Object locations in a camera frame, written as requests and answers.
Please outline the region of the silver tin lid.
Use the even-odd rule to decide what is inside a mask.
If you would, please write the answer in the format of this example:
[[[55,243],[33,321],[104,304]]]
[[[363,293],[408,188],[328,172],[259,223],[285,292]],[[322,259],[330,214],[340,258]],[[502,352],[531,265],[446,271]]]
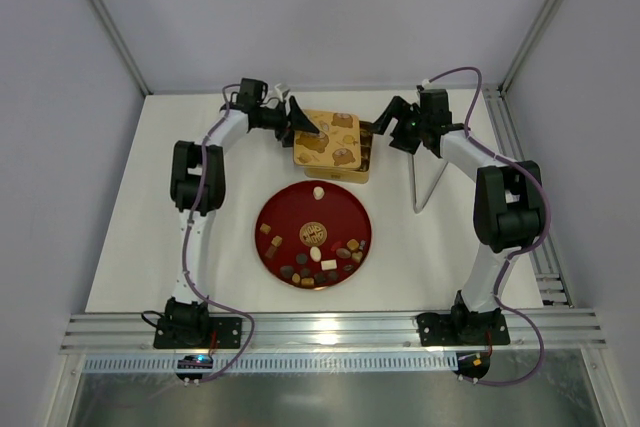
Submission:
[[[295,132],[296,165],[346,170],[360,167],[360,119],[355,114],[309,109],[304,113],[319,132]]]

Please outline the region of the white cone chocolate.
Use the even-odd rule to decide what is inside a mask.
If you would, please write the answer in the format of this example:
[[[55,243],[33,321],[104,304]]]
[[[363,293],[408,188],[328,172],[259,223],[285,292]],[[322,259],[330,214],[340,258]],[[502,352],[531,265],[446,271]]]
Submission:
[[[313,189],[313,196],[316,200],[321,199],[324,196],[324,189],[322,187],[315,187]]]

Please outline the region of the gold chocolate tin box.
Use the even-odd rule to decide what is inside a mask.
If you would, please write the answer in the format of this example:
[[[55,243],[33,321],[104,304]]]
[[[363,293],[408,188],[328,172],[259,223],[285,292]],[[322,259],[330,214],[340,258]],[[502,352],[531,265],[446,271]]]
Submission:
[[[339,168],[302,167],[304,174],[312,179],[333,180],[356,184],[365,184],[369,180],[373,145],[373,134],[369,131],[370,122],[360,120],[361,165],[356,170]]]

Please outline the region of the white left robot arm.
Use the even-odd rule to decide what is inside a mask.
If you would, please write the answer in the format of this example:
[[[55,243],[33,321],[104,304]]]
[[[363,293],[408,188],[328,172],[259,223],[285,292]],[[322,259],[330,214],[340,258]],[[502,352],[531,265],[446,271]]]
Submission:
[[[223,105],[212,126],[196,143],[178,141],[173,148],[170,199],[179,213],[180,267],[173,293],[154,324],[156,349],[239,350],[243,322],[252,316],[219,304],[205,294],[204,274],[213,224],[226,196],[225,154],[253,129],[268,130],[284,147],[312,125],[290,89],[244,78],[222,90]]]

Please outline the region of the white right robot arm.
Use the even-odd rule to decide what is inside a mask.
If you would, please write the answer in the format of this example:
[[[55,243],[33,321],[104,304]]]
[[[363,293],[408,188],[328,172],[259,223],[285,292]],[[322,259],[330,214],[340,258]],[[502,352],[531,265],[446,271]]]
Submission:
[[[533,247],[548,226],[540,168],[533,161],[516,162],[494,153],[467,125],[454,122],[445,90],[420,90],[418,97],[416,103],[393,97],[371,131],[388,133],[391,147],[409,154],[425,147],[474,182],[473,227],[479,240],[469,278],[449,313],[417,316],[420,342],[507,345],[503,283],[512,261]]]

